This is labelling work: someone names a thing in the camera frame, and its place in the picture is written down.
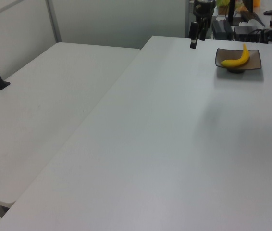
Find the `black cable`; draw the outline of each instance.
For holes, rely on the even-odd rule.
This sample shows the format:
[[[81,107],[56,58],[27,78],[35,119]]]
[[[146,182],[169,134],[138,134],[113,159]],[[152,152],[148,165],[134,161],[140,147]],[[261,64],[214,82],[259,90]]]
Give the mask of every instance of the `black cable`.
[[[224,20],[225,20],[225,21],[226,21],[226,15],[227,15],[227,10],[228,10],[228,8],[229,8],[229,5],[230,5],[230,3],[228,3],[227,8],[226,8],[226,14],[224,15]]]
[[[226,8],[223,8],[223,10],[221,11],[221,13],[223,13],[224,12],[224,10],[226,10],[226,13],[225,13],[225,15],[227,15],[227,9],[228,9],[228,6],[229,6],[229,4],[227,5],[227,7]]]

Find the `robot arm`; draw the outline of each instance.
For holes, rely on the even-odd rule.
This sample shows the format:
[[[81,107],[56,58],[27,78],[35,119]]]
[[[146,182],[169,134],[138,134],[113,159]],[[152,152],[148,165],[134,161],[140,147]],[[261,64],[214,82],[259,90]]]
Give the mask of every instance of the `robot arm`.
[[[198,38],[205,40],[205,35],[211,25],[215,0],[195,0],[193,14],[196,21],[190,24],[189,38],[191,38],[190,48],[195,49]]]

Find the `green plant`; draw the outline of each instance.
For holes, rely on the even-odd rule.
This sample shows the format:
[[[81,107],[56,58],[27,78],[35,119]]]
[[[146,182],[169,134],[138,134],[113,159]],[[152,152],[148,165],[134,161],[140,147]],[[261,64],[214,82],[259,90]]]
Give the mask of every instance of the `green plant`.
[[[230,0],[216,0],[216,6],[227,6],[229,4]]]

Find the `table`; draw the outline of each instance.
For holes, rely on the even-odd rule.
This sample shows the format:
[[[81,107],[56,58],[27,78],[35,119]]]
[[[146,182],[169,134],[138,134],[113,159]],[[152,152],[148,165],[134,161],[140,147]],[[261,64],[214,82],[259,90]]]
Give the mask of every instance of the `table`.
[[[138,49],[58,43],[0,91],[0,205],[10,207],[73,134]]]
[[[153,36],[0,222],[0,231],[271,231],[272,45]]]

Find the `plate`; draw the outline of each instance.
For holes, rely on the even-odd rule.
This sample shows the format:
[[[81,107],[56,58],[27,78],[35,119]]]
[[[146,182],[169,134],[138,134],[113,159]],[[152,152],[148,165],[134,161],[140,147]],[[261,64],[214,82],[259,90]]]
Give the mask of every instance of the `plate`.
[[[259,50],[250,50],[249,60],[241,66],[235,68],[227,68],[222,66],[222,61],[227,59],[239,59],[242,56],[242,52],[243,50],[226,50],[218,48],[215,56],[215,65],[221,68],[228,69],[228,71],[234,73],[242,73],[247,70],[256,70],[262,68]]]

